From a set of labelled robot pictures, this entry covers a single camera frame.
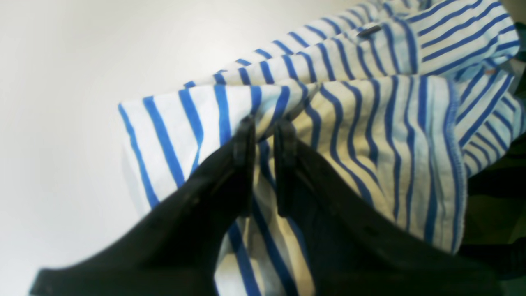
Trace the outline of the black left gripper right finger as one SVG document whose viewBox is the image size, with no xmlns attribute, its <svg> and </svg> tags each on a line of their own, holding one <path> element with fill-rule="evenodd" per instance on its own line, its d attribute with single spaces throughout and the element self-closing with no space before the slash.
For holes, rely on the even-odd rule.
<svg viewBox="0 0 526 296">
<path fill-rule="evenodd" d="M 494 273 L 445 253 L 376 212 L 328 161 L 275 126 L 278 213 L 301 231 L 318 296 L 501 296 Z"/>
</svg>

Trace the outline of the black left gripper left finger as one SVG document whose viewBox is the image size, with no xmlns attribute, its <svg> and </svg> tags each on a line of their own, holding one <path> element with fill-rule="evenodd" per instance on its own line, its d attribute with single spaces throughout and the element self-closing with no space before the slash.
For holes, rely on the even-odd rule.
<svg viewBox="0 0 526 296">
<path fill-rule="evenodd" d="M 217 296 L 219 251 L 251 209 L 255 121 L 197 167 L 120 240 L 68 268 L 44 268 L 31 296 Z"/>
</svg>

